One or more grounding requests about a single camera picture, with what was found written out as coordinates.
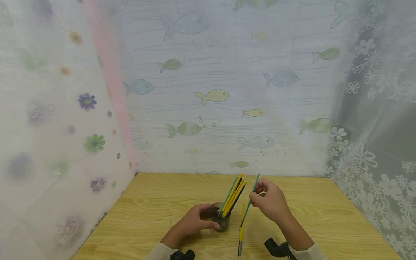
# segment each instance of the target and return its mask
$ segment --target wood grain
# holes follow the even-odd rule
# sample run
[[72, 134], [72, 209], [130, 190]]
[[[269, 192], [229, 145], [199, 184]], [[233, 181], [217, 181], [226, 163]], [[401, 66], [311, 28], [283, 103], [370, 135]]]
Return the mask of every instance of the wood grain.
[[[74, 257], [82, 259], [144, 259], [195, 204], [223, 201], [233, 183], [231, 175], [141, 173], [109, 211]], [[252, 186], [255, 176], [245, 176]], [[268, 176], [284, 191], [299, 222], [330, 260], [400, 259], [365, 217], [327, 178]], [[182, 251], [192, 249], [196, 260], [236, 259], [238, 229], [245, 189], [235, 205], [227, 231], [203, 230], [189, 238]], [[245, 220], [243, 258], [276, 259], [263, 243], [270, 237], [285, 241], [279, 228], [257, 208]]]

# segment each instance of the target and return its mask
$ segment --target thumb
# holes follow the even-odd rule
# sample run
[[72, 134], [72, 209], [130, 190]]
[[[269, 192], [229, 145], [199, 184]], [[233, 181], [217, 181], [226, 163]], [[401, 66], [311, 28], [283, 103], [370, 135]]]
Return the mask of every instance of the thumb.
[[211, 220], [201, 220], [201, 229], [220, 229], [220, 224]]
[[248, 195], [248, 197], [251, 199], [251, 203], [253, 205], [255, 205], [256, 207], [258, 207], [262, 203], [262, 201], [264, 200], [263, 197], [257, 195], [257, 193], [255, 193], [255, 192], [251, 192]]

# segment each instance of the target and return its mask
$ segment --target fabric wall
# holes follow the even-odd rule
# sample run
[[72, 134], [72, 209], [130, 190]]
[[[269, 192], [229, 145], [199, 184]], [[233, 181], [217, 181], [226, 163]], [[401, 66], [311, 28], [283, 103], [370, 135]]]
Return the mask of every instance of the fabric wall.
[[72, 258], [134, 176], [81, 2], [0, 1], [2, 260]]
[[416, 259], [416, 2], [352, 6], [326, 173], [403, 258]]
[[320, 176], [348, 5], [121, 1], [140, 171]]

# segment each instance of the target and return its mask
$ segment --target pink stripe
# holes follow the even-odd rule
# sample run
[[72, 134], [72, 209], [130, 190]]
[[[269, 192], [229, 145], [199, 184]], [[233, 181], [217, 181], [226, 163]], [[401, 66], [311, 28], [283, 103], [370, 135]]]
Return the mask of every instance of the pink stripe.
[[107, 84], [108, 95], [116, 110], [117, 120], [124, 139], [127, 141], [127, 149], [133, 172], [136, 172], [136, 156], [131, 145], [130, 128], [127, 120], [126, 99], [123, 95], [122, 77], [119, 65], [119, 54], [117, 51], [117, 40], [113, 29], [106, 23], [105, 16], [98, 10], [99, 0], [88, 0], [84, 2], [84, 9], [88, 17], [91, 35], [97, 53], [99, 53], [103, 64], [104, 79]]

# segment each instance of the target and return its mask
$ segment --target green flower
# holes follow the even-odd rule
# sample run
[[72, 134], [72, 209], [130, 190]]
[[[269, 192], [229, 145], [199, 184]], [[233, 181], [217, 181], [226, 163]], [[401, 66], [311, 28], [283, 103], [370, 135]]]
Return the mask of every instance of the green flower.
[[103, 145], [105, 145], [105, 141], [103, 139], [103, 136], [98, 136], [97, 134], [87, 137], [84, 143], [87, 152], [96, 154], [98, 150], [104, 149]]

